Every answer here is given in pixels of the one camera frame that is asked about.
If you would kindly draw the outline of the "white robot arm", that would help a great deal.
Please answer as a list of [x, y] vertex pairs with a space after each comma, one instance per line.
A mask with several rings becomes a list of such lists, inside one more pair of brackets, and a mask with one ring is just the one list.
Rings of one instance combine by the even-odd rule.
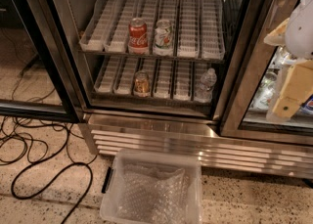
[[285, 46], [297, 58], [294, 64], [279, 71], [266, 113], [268, 121], [283, 123], [313, 95], [313, 0], [301, 0], [263, 42], [270, 46]]

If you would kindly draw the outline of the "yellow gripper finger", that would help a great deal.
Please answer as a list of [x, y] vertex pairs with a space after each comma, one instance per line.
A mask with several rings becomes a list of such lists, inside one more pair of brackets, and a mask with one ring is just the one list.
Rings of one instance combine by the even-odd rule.
[[267, 34], [264, 38], [264, 42], [270, 46], [284, 46], [289, 20], [290, 19], [285, 19], [274, 30]]
[[291, 118], [313, 94], [313, 61], [290, 66], [283, 81], [273, 113], [280, 118]]

